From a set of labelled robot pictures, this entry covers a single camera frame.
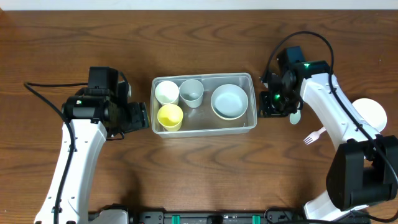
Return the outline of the mint green plastic spoon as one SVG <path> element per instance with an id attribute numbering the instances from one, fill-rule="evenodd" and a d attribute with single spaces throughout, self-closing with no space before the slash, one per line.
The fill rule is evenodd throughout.
<path id="1" fill-rule="evenodd" d="M 289 115 L 289 121 L 293 125 L 298 124 L 300 119 L 301 119 L 301 111 L 300 110 L 297 110 L 295 113 L 291 113 Z"/>

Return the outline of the yellow plastic cup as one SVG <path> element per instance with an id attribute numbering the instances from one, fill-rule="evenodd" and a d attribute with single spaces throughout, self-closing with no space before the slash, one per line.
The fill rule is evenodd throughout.
<path id="1" fill-rule="evenodd" d="M 178 131 L 182 126 L 183 111 L 174 104 L 163 105 L 157 113 L 157 120 L 167 131 Z"/>

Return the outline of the cream plastic cup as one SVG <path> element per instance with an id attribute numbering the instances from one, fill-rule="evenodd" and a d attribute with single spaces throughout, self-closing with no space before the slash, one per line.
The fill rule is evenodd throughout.
<path id="1" fill-rule="evenodd" d="M 162 81 L 155 88 L 155 98 L 161 105 L 178 105 L 179 96 L 179 87 L 174 82 Z"/>

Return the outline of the grey plastic bowl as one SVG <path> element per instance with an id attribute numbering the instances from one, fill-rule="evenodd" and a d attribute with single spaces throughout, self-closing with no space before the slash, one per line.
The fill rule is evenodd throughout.
<path id="1" fill-rule="evenodd" d="M 211 107 L 227 117 L 244 113 L 248 105 L 249 100 L 246 92 L 233 84 L 219 86 L 211 96 Z"/>

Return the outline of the yellow plastic bowl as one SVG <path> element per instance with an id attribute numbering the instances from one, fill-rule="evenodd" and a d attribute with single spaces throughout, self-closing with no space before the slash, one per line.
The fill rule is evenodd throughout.
<path id="1" fill-rule="evenodd" d="M 217 117 L 219 117 L 219 118 L 221 118 L 221 119 L 223 119 L 223 120 L 225 120 L 225 121 L 236 120 L 236 119 L 242 117 L 242 116 L 246 113 L 246 111 L 245 111 L 244 113 L 242 113 L 242 114 L 240 114 L 240 115 L 238 115 L 238 116 L 227 117 L 227 116 L 225 116 L 225 115 L 219 113 L 219 111 L 216 110 L 215 108 L 211 108 L 211 109 L 213 110 L 214 114 L 217 115 Z"/>

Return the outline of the pink plastic fork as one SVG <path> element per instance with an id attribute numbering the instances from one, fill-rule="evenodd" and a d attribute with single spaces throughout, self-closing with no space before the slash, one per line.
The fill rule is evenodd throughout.
<path id="1" fill-rule="evenodd" d="M 312 133 L 310 133 L 303 141 L 306 145 L 309 145 L 311 143 L 313 143 L 314 141 L 316 141 L 320 135 L 322 133 L 324 133 L 326 131 L 325 127 L 322 127 L 321 129 L 319 129 L 318 131 L 314 131 Z"/>

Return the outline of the clear plastic container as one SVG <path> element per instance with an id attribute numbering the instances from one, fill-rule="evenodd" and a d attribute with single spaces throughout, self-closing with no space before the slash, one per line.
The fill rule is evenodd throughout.
<path id="1" fill-rule="evenodd" d="M 190 108 L 182 99 L 178 106 L 183 111 L 182 126 L 178 131 L 166 130 L 157 120 L 162 105 L 155 98 L 155 88 L 163 81 L 171 81 L 180 86 L 184 81 L 196 79 L 204 86 L 202 104 Z M 248 107 L 243 115 L 234 120 L 224 120 L 211 108 L 212 93 L 221 85 L 232 84 L 242 88 L 248 96 Z M 162 138 L 186 138 L 195 136 L 215 136 L 224 134 L 244 134 L 257 125 L 256 97 L 251 75 L 248 73 L 213 73 L 157 77 L 152 81 L 150 115 L 152 130 Z"/>

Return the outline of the grey plastic cup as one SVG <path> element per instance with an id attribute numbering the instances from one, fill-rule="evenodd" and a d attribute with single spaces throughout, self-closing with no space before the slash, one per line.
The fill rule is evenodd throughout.
<path id="1" fill-rule="evenodd" d="M 179 88 L 180 97 L 190 108 L 197 108 L 202 104 L 204 86 L 199 80 L 184 81 Z"/>

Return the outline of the white plastic bowl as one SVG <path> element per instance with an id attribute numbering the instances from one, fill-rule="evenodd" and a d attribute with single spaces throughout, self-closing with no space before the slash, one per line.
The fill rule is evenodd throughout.
<path id="1" fill-rule="evenodd" d="M 379 132 L 384 130 L 387 124 L 387 114 L 378 102 L 369 98 L 360 98 L 355 100 L 352 105 L 368 124 Z"/>

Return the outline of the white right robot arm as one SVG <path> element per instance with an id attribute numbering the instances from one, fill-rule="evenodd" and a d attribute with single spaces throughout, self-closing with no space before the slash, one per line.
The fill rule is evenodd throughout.
<path id="1" fill-rule="evenodd" d="M 337 221 L 353 210 L 397 197 L 397 138 L 382 136 L 355 110 L 324 60 L 309 62 L 300 47 L 277 55 L 280 74 L 266 72 L 258 115 L 283 118 L 309 105 L 336 154 L 326 191 L 307 202 L 306 220 Z"/>

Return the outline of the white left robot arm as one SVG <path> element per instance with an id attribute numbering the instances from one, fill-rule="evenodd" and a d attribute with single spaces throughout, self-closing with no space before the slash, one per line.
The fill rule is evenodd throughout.
<path id="1" fill-rule="evenodd" d="M 132 223 L 133 215 L 118 204 L 90 214 L 89 199 L 98 156 L 107 141 L 123 140 L 126 133 L 146 129 L 144 103 L 128 101 L 131 86 L 123 72 L 90 67 L 86 83 L 58 109 L 62 145 L 47 197 L 35 223 Z"/>

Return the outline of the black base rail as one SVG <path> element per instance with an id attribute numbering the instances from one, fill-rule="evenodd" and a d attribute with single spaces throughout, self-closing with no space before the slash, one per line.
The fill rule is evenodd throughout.
<path id="1" fill-rule="evenodd" d="M 292 222 L 303 223 L 303 211 L 292 208 L 271 207 L 265 212 L 215 212 L 215 213 L 189 213 L 189 212 L 130 212 L 121 210 L 121 218 L 112 217 L 116 209 L 103 210 L 102 212 L 88 215 L 89 223 L 138 223 L 138 224 L 266 224 Z"/>

